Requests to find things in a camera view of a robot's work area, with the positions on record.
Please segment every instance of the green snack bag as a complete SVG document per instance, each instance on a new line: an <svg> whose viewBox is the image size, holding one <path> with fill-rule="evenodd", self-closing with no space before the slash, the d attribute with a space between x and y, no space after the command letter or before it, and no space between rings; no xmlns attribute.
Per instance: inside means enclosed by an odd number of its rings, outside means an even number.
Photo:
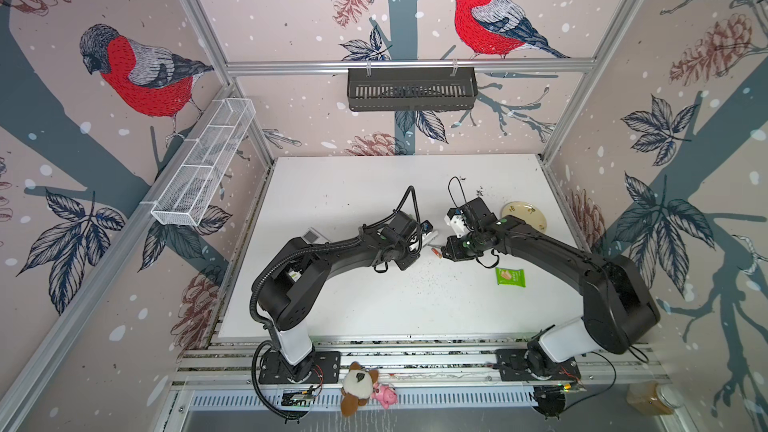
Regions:
<svg viewBox="0 0 768 432"><path fill-rule="evenodd" d="M496 283L499 285L519 285L525 287L525 271L496 267Z"/></svg>

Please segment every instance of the red bird illustration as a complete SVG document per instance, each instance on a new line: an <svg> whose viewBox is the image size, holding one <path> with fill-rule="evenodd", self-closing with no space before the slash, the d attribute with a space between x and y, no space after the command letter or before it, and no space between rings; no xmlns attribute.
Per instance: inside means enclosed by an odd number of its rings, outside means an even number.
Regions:
<svg viewBox="0 0 768 432"><path fill-rule="evenodd" d="M80 53L88 73L98 70L136 112L173 119L174 130L165 138L166 146L174 137L184 138L176 132L176 114L187 102L195 105L195 82L214 69L163 47L140 44L104 24L85 31L80 39Z"/></svg>
<svg viewBox="0 0 768 432"><path fill-rule="evenodd" d="M539 49L567 58L549 46L525 17L522 7L511 0L456 0L456 33L475 51L506 57L513 50Z"/></svg>

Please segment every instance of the glass jar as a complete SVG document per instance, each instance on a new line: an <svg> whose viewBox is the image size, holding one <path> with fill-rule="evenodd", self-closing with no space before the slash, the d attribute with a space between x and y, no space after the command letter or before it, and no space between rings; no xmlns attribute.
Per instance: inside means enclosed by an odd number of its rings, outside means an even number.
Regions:
<svg viewBox="0 0 768 432"><path fill-rule="evenodd" d="M672 384L659 384L656 380L630 384L627 403L642 415L672 415L683 406L682 398Z"/></svg>

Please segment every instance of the white table surface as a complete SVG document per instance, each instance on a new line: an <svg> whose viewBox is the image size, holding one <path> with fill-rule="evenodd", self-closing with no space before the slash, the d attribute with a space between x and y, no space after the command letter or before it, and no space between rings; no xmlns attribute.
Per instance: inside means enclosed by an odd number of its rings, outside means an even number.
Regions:
<svg viewBox="0 0 768 432"><path fill-rule="evenodd" d="M480 191L497 216L509 202L530 202L546 216L548 235L574 245L533 154L279 158L219 337L266 336L248 312L250 287L288 240L308 227L331 241L354 237L361 224L389 215L410 185L421 220L439 230L436 244L445 244L453 176L466 178L467 200ZM461 205L456 181L451 190ZM413 212L410 198L403 211ZM482 260L494 257L486 252ZM405 271L391 263L385 274L358 268L332 278L305 322L314 337L397 340L525 333L581 316L581 296L551 274L511 255L502 255L499 267L523 268L525 288L497 285L493 269L439 259L425 247Z"/></svg>

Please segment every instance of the stuffed animal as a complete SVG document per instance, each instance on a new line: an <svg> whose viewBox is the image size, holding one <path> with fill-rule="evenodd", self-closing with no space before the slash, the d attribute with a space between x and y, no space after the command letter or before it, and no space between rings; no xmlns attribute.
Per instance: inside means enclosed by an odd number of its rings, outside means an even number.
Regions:
<svg viewBox="0 0 768 432"><path fill-rule="evenodd" d="M371 395L371 399L378 400L386 410L389 409L390 405L397 404L397 392L395 392L394 388L389 387L389 385L382 385L376 382L373 385L373 395Z"/></svg>
<svg viewBox="0 0 768 432"><path fill-rule="evenodd" d="M341 415L351 417L358 407L368 404L368 398L373 394L373 384L378 380L378 370L365 370L357 362L352 362L341 387L341 395L344 396L341 400Z"/></svg>

